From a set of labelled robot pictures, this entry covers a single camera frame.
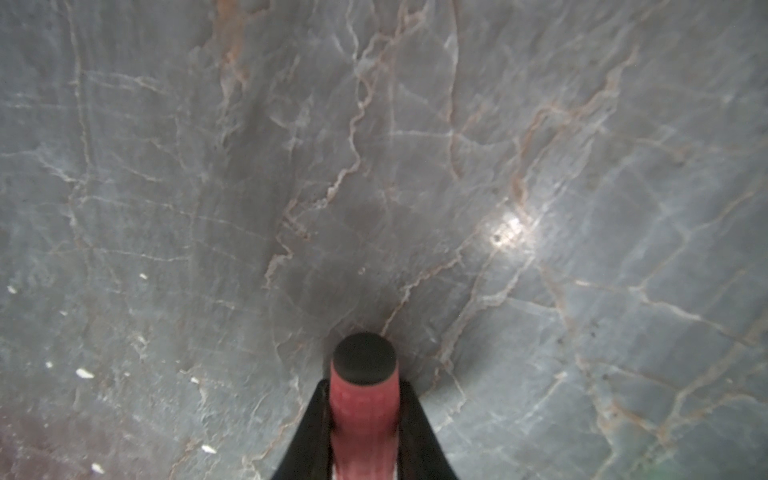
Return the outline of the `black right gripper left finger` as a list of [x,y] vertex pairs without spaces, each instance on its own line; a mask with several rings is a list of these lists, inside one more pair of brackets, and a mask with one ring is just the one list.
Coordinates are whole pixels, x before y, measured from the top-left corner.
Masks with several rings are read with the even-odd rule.
[[272,480],[332,478],[330,382],[320,380]]

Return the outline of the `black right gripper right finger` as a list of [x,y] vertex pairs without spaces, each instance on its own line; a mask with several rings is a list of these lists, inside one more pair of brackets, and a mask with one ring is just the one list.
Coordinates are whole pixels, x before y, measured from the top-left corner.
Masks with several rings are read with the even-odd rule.
[[397,477],[457,480],[412,385],[400,381]]

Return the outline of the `red black screwdriver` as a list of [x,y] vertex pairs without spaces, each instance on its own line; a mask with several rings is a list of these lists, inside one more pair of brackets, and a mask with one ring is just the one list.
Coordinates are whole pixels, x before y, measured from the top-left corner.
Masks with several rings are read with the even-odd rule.
[[343,339],[331,358],[329,401],[336,477],[394,478],[400,386],[392,344],[369,332]]

